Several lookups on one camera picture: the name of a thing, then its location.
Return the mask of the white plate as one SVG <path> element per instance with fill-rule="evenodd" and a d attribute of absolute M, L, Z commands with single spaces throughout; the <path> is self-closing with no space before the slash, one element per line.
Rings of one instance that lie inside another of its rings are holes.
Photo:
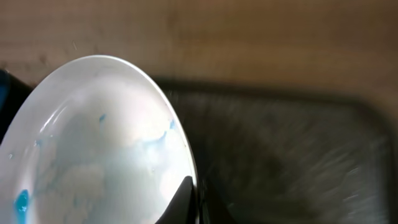
<path fill-rule="evenodd" d="M 172 105 L 135 65 L 92 55 L 53 71 L 1 142 L 2 223 L 156 223 L 186 185 L 193 153 Z"/>

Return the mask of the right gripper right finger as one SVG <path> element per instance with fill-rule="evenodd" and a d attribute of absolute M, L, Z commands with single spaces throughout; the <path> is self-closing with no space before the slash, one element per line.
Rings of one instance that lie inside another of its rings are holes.
<path fill-rule="evenodd" d="M 214 185 L 206 179 L 200 184 L 200 224 L 236 224 Z"/>

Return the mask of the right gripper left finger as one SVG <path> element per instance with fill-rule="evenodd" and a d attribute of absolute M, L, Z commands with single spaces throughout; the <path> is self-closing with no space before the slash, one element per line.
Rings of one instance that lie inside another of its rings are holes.
<path fill-rule="evenodd" d="M 155 224 L 194 224 L 197 216 L 196 198 L 191 176 L 186 176 Z"/>

